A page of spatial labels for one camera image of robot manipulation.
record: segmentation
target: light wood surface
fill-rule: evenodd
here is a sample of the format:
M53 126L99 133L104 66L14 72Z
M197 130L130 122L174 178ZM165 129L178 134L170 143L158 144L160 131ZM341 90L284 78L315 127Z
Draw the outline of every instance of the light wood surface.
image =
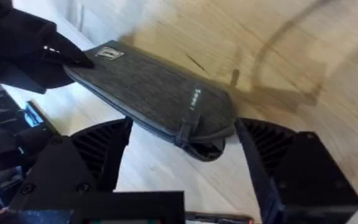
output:
M358 192L358 0L16 0L82 49L111 39L225 86L240 116L316 131ZM70 134L122 117L72 84L32 99ZM259 220L236 138L204 164L135 126L119 190L185 190L186 208ZM351 223L358 223L358 213Z

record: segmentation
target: black plastic part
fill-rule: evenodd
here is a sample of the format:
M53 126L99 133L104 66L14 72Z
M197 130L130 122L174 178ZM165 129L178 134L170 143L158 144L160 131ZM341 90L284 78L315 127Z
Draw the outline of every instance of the black plastic part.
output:
M83 224L160 220L184 224L183 192L114 193L132 120L56 137L43 150L9 208L24 223Z
M132 120L110 121L71 136L74 146L98 183L99 191L116 188L119 167L129 142Z
M238 119L264 224L345 224L358 196L319 137L276 124Z
M193 158L201 162L212 162L223 155L226 146L225 139L218 139L211 143L187 143L182 148Z

